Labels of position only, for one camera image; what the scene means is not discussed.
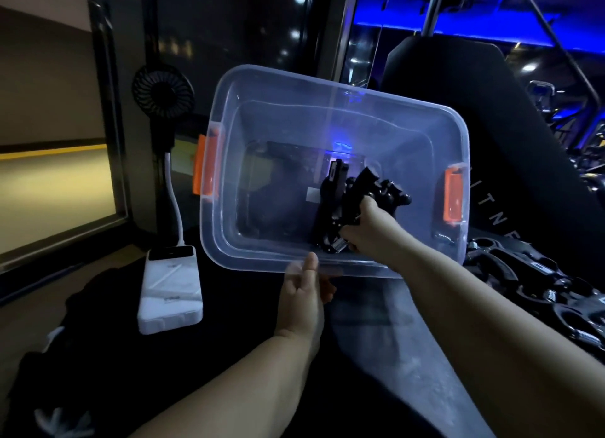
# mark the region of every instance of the black mechanical part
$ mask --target black mechanical part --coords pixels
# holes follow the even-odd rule
[[[464,266],[473,275],[605,363],[605,294],[529,244],[475,236]]]
[[[383,180],[369,167],[357,177],[347,177],[349,165],[342,159],[330,163],[330,171],[320,187],[321,202],[317,210],[311,243],[328,253],[339,253],[347,248],[340,237],[346,224],[359,224],[359,205],[364,196],[372,197],[378,207],[395,217],[400,205],[409,205],[412,198],[394,182]]]

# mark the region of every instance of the blue light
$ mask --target blue light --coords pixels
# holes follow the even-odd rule
[[[567,118],[568,116],[575,115],[579,112],[579,107],[577,108],[562,108],[558,112],[556,112],[552,119],[554,120],[562,120],[563,118]]]
[[[419,10],[422,0],[390,0],[382,11],[383,0],[358,0],[354,24],[419,31],[425,14]],[[555,19],[553,29],[567,49],[585,52],[605,52],[605,28],[590,26],[574,16],[561,17],[546,14],[546,20]],[[442,13],[435,33],[481,40],[553,46],[541,29],[535,16],[528,11],[499,9],[494,5],[475,4],[458,13]]]
[[[351,145],[348,145],[346,143],[341,143],[341,142],[334,142],[333,143],[333,148],[332,150],[334,151],[332,154],[346,154],[346,155],[350,155],[351,151],[353,150],[353,147]]]

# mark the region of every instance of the metal pole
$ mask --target metal pole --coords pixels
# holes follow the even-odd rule
[[[422,26],[422,32],[420,35],[423,37],[432,37],[435,33],[435,24],[437,24],[437,18],[439,17],[439,8],[441,7],[441,0],[431,0],[428,2],[427,18],[424,20]]]
[[[542,12],[540,11],[540,8],[536,4],[536,2],[534,2],[534,0],[528,0],[528,2],[531,5],[531,7],[533,8],[533,13],[535,14],[536,18],[538,18],[538,22],[540,22],[540,26],[542,27],[542,30],[544,30],[544,32],[546,32],[546,34],[550,37],[552,42],[555,43],[555,47],[557,49],[559,49],[561,52],[563,52],[563,55],[565,56],[565,59],[567,60],[567,63],[569,65],[569,67],[571,68],[572,72],[579,79],[579,81],[585,86],[586,90],[588,91],[589,97],[592,98],[592,101],[595,104],[595,111],[591,115],[589,121],[587,122],[586,127],[584,127],[581,131],[578,132],[576,137],[573,139],[573,142],[570,144],[570,147],[576,147],[580,143],[582,138],[586,135],[587,129],[590,128],[590,126],[592,126],[594,124],[596,117],[599,114],[599,110],[601,109],[601,98],[597,94],[596,90],[594,89],[594,87],[592,86],[591,82],[588,80],[588,78],[586,77],[586,75],[584,74],[582,69],[579,67],[578,63],[575,61],[575,59],[572,57],[572,55],[563,47],[563,45],[561,44],[561,41],[556,36],[556,33],[554,32],[554,30],[552,29],[552,27],[550,26],[550,24],[544,17],[544,14],[542,14]]]

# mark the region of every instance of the black electronic device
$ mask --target black electronic device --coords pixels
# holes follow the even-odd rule
[[[383,180],[369,167],[355,177],[347,177],[349,165],[342,159],[330,163],[330,171],[320,188],[320,207],[317,211],[312,243],[328,253],[339,253],[347,247],[340,236],[346,224],[359,224],[359,205],[364,196],[372,197],[378,207],[395,216],[400,205],[409,205],[412,198],[394,182]]]

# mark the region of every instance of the gym equipment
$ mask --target gym equipment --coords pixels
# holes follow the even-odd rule
[[[513,303],[605,363],[605,295],[531,245],[486,234],[468,243],[464,266]]]
[[[431,35],[408,37],[389,54],[380,88],[450,106],[464,118],[473,157],[471,226],[531,242],[602,287],[602,208],[500,50]]]

